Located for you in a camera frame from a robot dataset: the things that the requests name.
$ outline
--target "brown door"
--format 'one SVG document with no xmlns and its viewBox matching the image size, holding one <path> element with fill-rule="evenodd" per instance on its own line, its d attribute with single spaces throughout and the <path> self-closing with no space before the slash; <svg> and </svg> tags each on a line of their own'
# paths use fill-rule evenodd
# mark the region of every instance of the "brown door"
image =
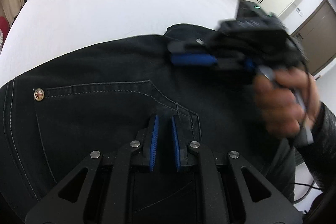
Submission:
<svg viewBox="0 0 336 224">
<path fill-rule="evenodd" d="M 336 56 L 336 14 L 329 2 L 323 0 L 292 36 L 301 41 L 312 75 L 328 65 Z"/>
</svg>

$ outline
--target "red object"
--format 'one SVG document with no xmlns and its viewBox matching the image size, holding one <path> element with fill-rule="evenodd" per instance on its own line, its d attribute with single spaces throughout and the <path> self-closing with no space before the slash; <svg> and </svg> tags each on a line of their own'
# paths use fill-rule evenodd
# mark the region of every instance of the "red object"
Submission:
<svg viewBox="0 0 336 224">
<path fill-rule="evenodd" d="M 4 17 L 0 17 L 0 30 L 2 31 L 3 41 L 5 42 L 6 37 L 9 33 L 9 24 L 7 19 L 5 19 Z"/>
</svg>

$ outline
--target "metal screw head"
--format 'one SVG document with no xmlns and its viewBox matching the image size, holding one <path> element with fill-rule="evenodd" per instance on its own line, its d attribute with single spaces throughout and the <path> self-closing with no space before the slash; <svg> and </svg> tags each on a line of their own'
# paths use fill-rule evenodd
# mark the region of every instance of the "metal screw head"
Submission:
<svg viewBox="0 0 336 224">
<path fill-rule="evenodd" d="M 99 151 L 92 151 L 90 153 L 90 157 L 93 159 L 99 158 L 100 157 L 100 152 Z"/>
<path fill-rule="evenodd" d="M 140 146 L 140 142 L 137 141 L 137 140 L 131 141 L 130 146 L 132 146 L 132 147 L 139 147 Z"/>
<path fill-rule="evenodd" d="M 233 159 L 239 158 L 239 153 L 237 151 L 230 151 L 229 156 Z"/>
<path fill-rule="evenodd" d="M 199 148 L 200 143 L 197 142 L 197 141 L 192 141 L 192 142 L 189 143 L 189 145 L 190 145 L 191 148 Z"/>
<path fill-rule="evenodd" d="M 202 40 L 200 40 L 199 38 L 196 39 L 196 42 L 197 42 L 199 45 L 203 45 L 203 44 L 204 44 L 204 42 L 203 42 Z"/>
</svg>

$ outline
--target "bed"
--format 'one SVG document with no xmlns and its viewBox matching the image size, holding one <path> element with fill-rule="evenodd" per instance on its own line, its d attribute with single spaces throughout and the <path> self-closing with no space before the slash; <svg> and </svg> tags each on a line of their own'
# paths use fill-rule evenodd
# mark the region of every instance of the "bed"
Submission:
<svg viewBox="0 0 336 224">
<path fill-rule="evenodd" d="M 164 34 L 177 23 L 214 29 L 237 0 L 28 0 L 0 54 L 0 87 L 68 52 L 115 39 Z"/>
</svg>

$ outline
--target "black gripper frame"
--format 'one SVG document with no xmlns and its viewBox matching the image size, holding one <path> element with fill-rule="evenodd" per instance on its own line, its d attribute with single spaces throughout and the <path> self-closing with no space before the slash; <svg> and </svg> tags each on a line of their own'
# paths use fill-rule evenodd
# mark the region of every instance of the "black gripper frame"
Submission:
<svg viewBox="0 0 336 224">
<path fill-rule="evenodd" d="M 200 177 L 203 224 L 302 224 L 302 213 L 242 155 L 217 153 L 204 143 L 191 143 L 194 140 L 179 117 L 173 120 L 179 170 L 196 170 Z"/>
<path fill-rule="evenodd" d="M 100 168 L 112 166 L 107 182 L 107 193 L 103 201 L 101 224 L 124 224 L 129 221 L 130 169 L 135 172 L 150 172 L 150 147 L 157 116 L 152 116 L 148 128 L 140 130 L 135 138 L 140 145 L 130 142 L 122 145 L 117 152 L 98 157 L 86 156 L 27 214 L 26 224 L 87 224 L 84 220 L 87 201 L 92 194 L 96 174 Z M 73 191 L 72 182 L 84 174 L 84 179 L 75 200 L 64 199 L 64 191 Z"/>
</svg>

